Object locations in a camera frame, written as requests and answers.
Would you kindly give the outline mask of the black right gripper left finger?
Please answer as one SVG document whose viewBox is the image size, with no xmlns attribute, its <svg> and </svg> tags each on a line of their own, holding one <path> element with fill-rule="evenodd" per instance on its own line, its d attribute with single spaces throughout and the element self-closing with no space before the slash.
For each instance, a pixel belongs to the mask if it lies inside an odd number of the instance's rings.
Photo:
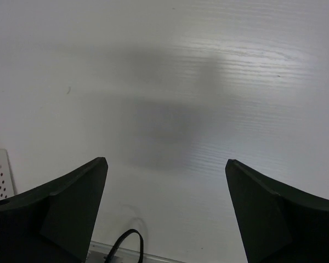
<svg viewBox="0 0 329 263">
<path fill-rule="evenodd" d="M 98 157 L 0 200 L 0 262 L 85 262 L 107 170 Z"/>
</svg>

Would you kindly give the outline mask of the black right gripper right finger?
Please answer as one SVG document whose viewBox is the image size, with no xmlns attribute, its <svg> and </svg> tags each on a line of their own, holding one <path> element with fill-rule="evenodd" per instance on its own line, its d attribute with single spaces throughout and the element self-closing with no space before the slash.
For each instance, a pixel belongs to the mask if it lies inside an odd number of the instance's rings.
<svg viewBox="0 0 329 263">
<path fill-rule="evenodd" d="M 248 262 L 329 262 L 329 200 L 228 160 L 226 179 Z"/>
</svg>

